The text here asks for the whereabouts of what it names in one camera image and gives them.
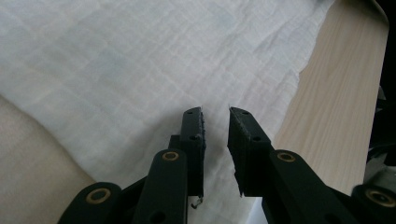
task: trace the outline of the wrinkled cloth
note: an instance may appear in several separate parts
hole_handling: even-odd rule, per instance
[[[95,180],[145,176],[205,115],[205,201],[190,223],[244,223],[226,147],[229,105],[273,138],[333,0],[0,3],[0,94],[39,121]]]

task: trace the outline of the wood grain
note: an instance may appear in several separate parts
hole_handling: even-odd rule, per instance
[[[274,141],[346,194],[363,180],[387,35],[372,2],[336,1]]]

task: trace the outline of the white fabric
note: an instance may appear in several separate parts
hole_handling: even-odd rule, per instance
[[[43,124],[98,181],[149,171],[205,114],[205,202],[190,223],[243,223],[226,147],[228,106],[279,129],[333,0],[0,3],[0,93]]]

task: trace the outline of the wooden table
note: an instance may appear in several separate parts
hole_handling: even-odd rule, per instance
[[[274,142],[300,153],[344,193],[363,180],[388,32],[384,16],[364,2],[337,0],[330,9]],[[1,194],[0,222],[55,223],[93,180],[41,125],[2,98],[0,117],[0,177],[2,188],[12,189]],[[15,172],[2,172],[9,169]]]
[[[363,181],[388,29],[373,2],[336,1],[274,141],[346,194]]]

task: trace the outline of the white cloth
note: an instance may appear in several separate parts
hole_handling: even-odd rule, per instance
[[[205,202],[190,223],[241,223],[228,105],[279,129],[333,0],[0,3],[0,94],[44,125],[98,181],[149,171],[204,107]]]

